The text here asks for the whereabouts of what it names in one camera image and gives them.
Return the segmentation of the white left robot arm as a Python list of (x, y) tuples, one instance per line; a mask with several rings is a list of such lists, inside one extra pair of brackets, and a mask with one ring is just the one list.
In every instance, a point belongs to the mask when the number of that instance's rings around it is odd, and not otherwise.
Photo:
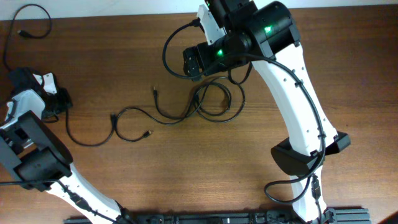
[(12, 185), (54, 195), (91, 223), (135, 223), (129, 210), (96, 190), (76, 169), (73, 157), (45, 119), (68, 111), (72, 100), (52, 73), (29, 68), (8, 73), (14, 85), (1, 123), (1, 164)]

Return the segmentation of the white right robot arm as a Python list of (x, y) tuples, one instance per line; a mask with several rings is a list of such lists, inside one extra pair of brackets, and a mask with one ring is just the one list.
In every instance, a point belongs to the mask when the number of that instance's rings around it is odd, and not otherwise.
[(257, 7), (253, 1), (205, 1), (197, 22), (206, 40), (183, 52), (184, 72), (194, 80), (252, 66), (269, 87), (288, 130), (271, 150), (289, 176), (288, 201), (304, 223), (331, 220), (322, 196), (321, 174), (327, 155), (350, 145), (326, 117), (309, 79), (297, 25), (279, 1)]

